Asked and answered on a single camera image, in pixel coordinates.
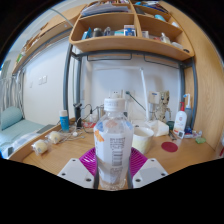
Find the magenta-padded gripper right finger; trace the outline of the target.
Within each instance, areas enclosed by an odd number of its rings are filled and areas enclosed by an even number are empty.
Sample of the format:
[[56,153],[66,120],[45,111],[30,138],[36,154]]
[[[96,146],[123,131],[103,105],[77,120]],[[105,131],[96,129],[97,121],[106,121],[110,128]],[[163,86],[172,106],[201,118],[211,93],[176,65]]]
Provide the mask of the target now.
[[129,189],[140,188],[168,175],[155,158],[147,158],[137,149],[131,149],[127,184]]

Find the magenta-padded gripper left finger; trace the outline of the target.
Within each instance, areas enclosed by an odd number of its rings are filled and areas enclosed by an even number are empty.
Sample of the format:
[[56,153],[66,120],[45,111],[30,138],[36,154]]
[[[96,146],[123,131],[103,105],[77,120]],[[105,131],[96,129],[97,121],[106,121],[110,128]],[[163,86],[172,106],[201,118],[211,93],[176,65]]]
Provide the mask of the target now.
[[80,158],[71,158],[58,176],[81,187],[97,189],[99,175],[95,149],[88,150]]

